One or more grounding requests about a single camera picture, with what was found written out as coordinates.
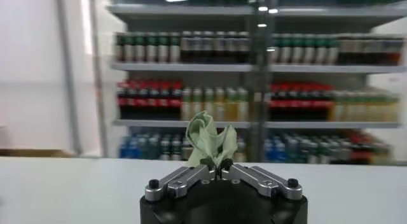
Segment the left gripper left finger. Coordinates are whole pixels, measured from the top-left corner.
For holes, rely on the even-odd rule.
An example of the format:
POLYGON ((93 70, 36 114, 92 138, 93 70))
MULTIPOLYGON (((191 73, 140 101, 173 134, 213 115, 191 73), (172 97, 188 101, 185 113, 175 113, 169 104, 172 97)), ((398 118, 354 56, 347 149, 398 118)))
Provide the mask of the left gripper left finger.
POLYGON ((150 179, 144 190, 144 198, 149 202, 158 202, 166 195, 178 199, 187 195, 188 190, 195 183, 203 180, 211 181, 215 177, 215 168, 211 169, 208 165, 183 166, 162 179, 150 179))

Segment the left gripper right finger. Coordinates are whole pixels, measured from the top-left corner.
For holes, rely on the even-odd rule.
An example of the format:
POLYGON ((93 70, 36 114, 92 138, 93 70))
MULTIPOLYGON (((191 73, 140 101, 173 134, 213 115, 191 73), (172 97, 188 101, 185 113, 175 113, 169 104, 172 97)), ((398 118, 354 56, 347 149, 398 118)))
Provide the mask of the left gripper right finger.
POLYGON ((258 166, 244 167, 234 164, 231 159, 224 159, 220 173, 223 180, 243 181, 264 197, 274 198, 281 194, 288 200, 303 198, 303 188, 297 179, 284 179, 258 166))

